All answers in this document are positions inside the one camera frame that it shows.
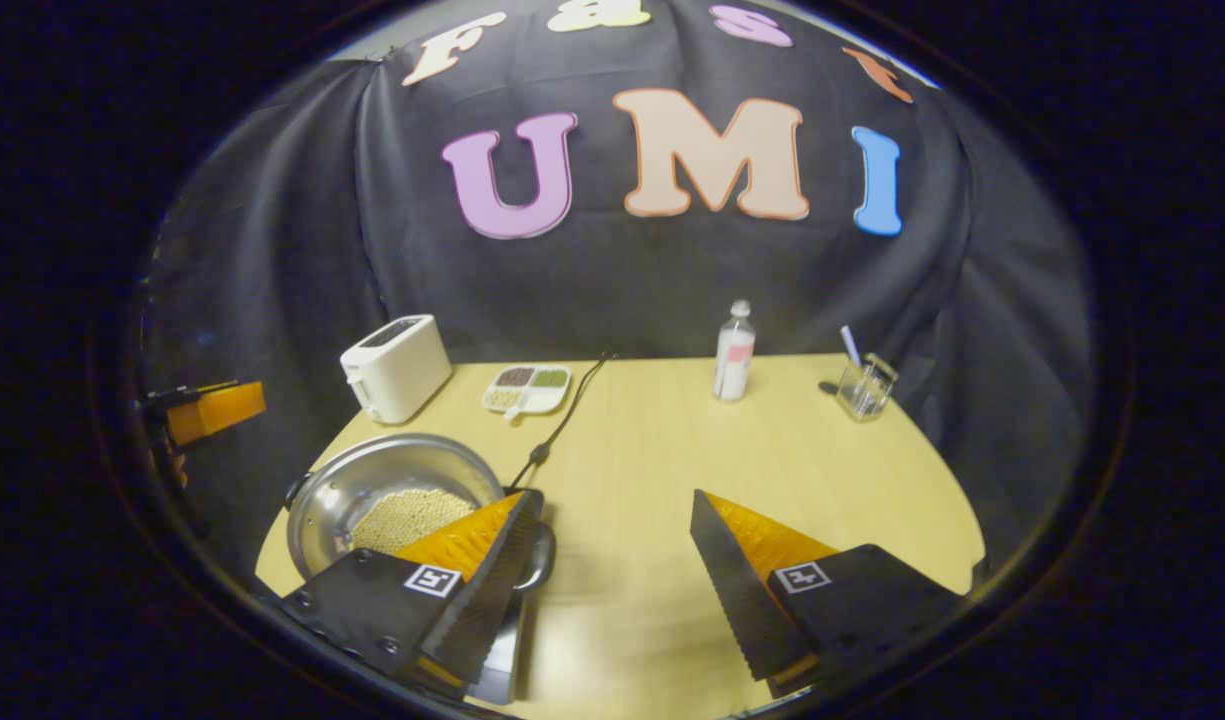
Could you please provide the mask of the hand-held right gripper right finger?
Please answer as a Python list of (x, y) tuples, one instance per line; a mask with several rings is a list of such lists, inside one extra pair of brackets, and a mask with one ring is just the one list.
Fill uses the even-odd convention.
[(775, 698), (867, 682), (963, 602), (877, 544), (835, 550), (703, 489), (688, 530), (750, 673)]

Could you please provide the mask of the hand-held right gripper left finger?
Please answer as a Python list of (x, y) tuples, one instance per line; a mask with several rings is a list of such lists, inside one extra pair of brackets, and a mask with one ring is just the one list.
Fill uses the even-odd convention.
[(466, 691), (524, 579), (543, 493), (503, 497), (398, 553), (360, 549), (320, 571), (281, 609), (348, 659), (430, 691)]

